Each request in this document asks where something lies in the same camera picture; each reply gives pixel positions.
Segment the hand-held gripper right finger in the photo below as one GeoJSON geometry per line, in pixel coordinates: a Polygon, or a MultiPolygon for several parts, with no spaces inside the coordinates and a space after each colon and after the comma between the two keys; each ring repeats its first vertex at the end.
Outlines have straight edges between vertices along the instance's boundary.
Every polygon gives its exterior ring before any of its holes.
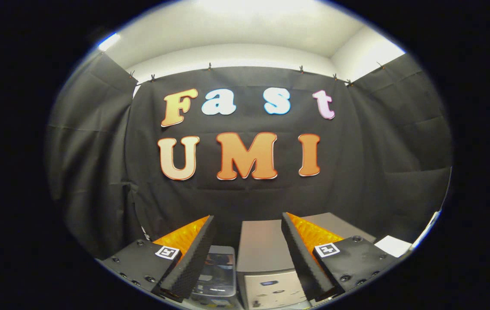
{"type": "Polygon", "coordinates": [[[356,290],[398,261],[375,245],[375,237],[332,213],[299,217],[284,212],[281,231],[308,300],[356,290]]]}

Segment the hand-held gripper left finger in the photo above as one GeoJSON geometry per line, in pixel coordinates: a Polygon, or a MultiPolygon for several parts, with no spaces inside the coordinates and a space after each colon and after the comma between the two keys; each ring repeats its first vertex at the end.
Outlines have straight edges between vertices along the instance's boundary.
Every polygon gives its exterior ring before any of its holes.
{"type": "Polygon", "coordinates": [[[137,239],[98,262],[150,295],[175,302],[190,297],[215,235],[209,215],[158,238],[137,239]]]}

